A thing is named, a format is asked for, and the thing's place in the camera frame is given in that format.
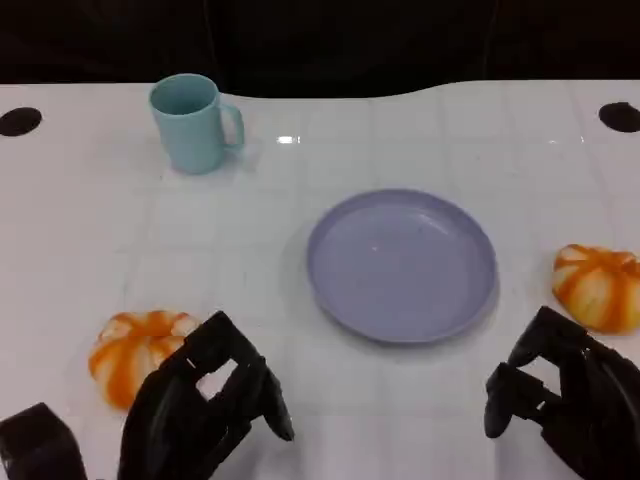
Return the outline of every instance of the white table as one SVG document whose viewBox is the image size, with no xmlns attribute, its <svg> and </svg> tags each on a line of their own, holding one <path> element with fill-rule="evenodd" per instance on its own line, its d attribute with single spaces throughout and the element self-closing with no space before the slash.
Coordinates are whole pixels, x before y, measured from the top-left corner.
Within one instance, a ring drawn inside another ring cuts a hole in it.
<svg viewBox="0 0 640 480">
<path fill-rule="evenodd" d="M 93 335 L 123 309 L 223 308 L 282 380 L 298 438 L 279 442 L 257 424 L 216 478 L 543 478 L 554 459 L 537 437 L 540 455 L 484 437 L 484 382 L 537 308 L 555 305 L 556 249 L 640 247 L 640 135 L 597 118 L 608 102 L 640 106 L 640 82 L 232 97 L 250 144 L 202 177 L 168 168 L 149 88 L 0 87 L 0 112 L 44 115 L 33 133 L 0 137 L 0 417 L 46 401 L 74 429 L 91 478 L 112 479 L 120 420 L 87 417 L 93 406 L 76 398 Z M 457 202 L 494 242 L 499 306 L 470 334 L 382 348 L 313 303 L 309 229 L 339 200 L 391 186 Z M 605 341 L 640 362 L 637 335 Z M 515 475 L 518 455 L 526 465 Z"/>
</svg>

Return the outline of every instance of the pumpkin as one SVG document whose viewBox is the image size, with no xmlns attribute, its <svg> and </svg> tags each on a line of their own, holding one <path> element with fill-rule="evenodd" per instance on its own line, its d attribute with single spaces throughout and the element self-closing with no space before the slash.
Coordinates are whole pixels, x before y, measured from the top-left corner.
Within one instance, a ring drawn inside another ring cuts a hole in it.
<svg viewBox="0 0 640 480">
<path fill-rule="evenodd" d="M 89 357 L 89 372 L 109 405 L 128 410 L 144 379 L 200 322 L 186 313 L 118 313 L 104 327 Z"/>
<path fill-rule="evenodd" d="M 553 266 L 553 293 L 587 328 L 627 333 L 640 325 L 640 264 L 633 253 L 567 245 Z"/>
</svg>

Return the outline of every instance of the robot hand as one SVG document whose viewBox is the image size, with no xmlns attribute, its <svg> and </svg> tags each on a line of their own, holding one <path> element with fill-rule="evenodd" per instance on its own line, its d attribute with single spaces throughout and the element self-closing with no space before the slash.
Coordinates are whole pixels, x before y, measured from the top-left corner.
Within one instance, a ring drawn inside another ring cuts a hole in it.
<svg viewBox="0 0 640 480">
<path fill-rule="evenodd" d="M 237 367 L 210 400 L 196 387 L 227 361 Z M 286 441 L 294 432 L 280 382 L 218 312 L 144 381 L 124 426 L 118 480 L 206 480 L 264 416 Z"/>
<path fill-rule="evenodd" d="M 518 370 L 541 356 L 560 371 L 561 395 Z M 542 307 L 507 363 L 487 381 L 485 433 L 497 438 L 513 415 L 542 426 L 542 437 L 585 480 L 638 477 L 640 371 L 576 323 Z"/>
</svg>

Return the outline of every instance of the plate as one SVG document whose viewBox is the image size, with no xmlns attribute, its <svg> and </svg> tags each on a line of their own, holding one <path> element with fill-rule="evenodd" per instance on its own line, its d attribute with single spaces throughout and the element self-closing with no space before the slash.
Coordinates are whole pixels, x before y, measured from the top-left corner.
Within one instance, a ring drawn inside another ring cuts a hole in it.
<svg viewBox="0 0 640 480">
<path fill-rule="evenodd" d="M 331 209 L 311 233 L 307 270 L 322 309 L 383 342 L 444 339 L 484 318 L 498 292 L 496 255 L 454 204 L 379 190 Z"/>
</svg>

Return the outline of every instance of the light blue mug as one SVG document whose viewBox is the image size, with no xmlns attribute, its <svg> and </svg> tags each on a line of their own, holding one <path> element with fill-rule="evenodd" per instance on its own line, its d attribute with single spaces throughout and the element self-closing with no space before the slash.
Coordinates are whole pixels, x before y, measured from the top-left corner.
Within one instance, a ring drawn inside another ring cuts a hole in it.
<svg viewBox="0 0 640 480">
<path fill-rule="evenodd" d="M 244 144 L 240 110 L 222 103 L 218 87 L 210 78 L 191 73 L 167 77 L 155 84 L 149 103 L 175 170 L 210 172 L 220 166 L 230 150 Z M 222 110 L 229 112 L 235 124 L 235 144 L 225 141 Z"/>
</svg>

